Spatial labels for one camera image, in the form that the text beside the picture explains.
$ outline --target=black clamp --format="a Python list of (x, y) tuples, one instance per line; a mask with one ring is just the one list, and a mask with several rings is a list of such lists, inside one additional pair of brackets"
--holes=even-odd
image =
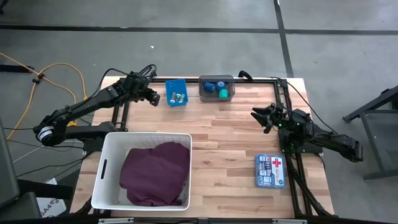
[(32, 82), (34, 82), (36, 84), (39, 84), (40, 80), (43, 79), (43, 77), (44, 77), (44, 74), (40, 73), (40, 74), (37, 75), (37, 78), (32, 79)]
[(245, 71), (241, 70), (239, 72), (238, 78), (247, 78), (248, 81), (250, 82), (254, 82), (254, 79)]
[(287, 82), (286, 82), (286, 80), (284, 80), (284, 79), (281, 79), (281, 78), (278, 78), (277, 80), (276, 80), (276, 83), (278, 83), (281, 87), (283, 87), (283, 88), (287, 88), (288, 86), (287, 86)]
[(157, 74), (156, 74), (156, 72), (155, 72), (155, 71), (151, 71), (151, 72), (150, 72), (150, 76), (151, 76), (151, 77), (156, 77), (156, 76), (157, 76)]

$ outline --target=wooden table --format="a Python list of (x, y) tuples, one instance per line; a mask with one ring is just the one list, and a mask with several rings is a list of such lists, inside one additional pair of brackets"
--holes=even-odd
[[(120, 77), (106, 77), (103, 87)], [(288, 82), (307, 99), (304, 81)], [(250, 115), (254, 106), (265, 107), (275, 102), (270, 84), (235, 84), (235, 96), (229, 103), (202, 103), (198, 85), (187, 83), (189, 102), (171, 108), (165, 100), (164, 83), (151, 83), (162, 97), (158, 107), (147, 101), (131, 103), (127, 128), (130, 131), (188, 133), (193, 138), (191, 203), (183, 212), (112, 211), (114, 217), (208, 217), (208, 218), (293, 218), (289, 183), (286, 189), (260, 189), (254, 185), (254, 156), (260, 153), (281, 154), (277, 132), (263, 134)], [(299, 95), (289, 88), (293, 108), (310, 112)], [(110, 121), (113, 109), (95, 112), (93, 125)], [(93, 153), (81, 165), (71, 212), (77, 211), (90, 198), (100, 160)], [(333, 213), (328, 184), (321, 160), (303, 154), (307, 184), (324, 208)], [(300, 208), (304, 211), (301, 190)]]

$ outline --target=purple cloth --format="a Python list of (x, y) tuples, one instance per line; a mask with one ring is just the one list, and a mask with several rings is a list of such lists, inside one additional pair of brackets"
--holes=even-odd
[(122, 166), (120, 187), (134, 205), (177, 205), (188, 177), (190, 151), (166, 142), (154, 149), (131, 149)]

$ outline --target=clear plastic bin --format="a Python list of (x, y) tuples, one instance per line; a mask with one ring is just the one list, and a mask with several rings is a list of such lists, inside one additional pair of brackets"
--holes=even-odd
[[(210, 93), (203, 87), (205, 82), (216, 84), (220, 81), (225, 83), (225, 89), (228, 91), (227, 98), (219, 98), (218, 91), (214, 90), (213, 93)], [(204, 103), (231, 101), (232, 97), (235, 95), (234, 77), (232, 75), (201, 75), (199, 77), (199, 95), (200, 101)]]

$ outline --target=white laundry basket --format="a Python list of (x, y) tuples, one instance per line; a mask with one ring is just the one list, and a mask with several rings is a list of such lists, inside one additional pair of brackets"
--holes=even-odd
[[(146, 207), (136, 206), (127, 199), (127, 190), (119, 186), (120, 171), (132, 148), (154, 148), (164, 142), (176, 142), (190, 150), (189, 176), (179, 196), (182, 205)], [(189, 207), (192, 169), (192, 137), (175, 133), (109, 133), (99, 160), (91, 205), (97, 209), (132, 211), (183, 211)]]

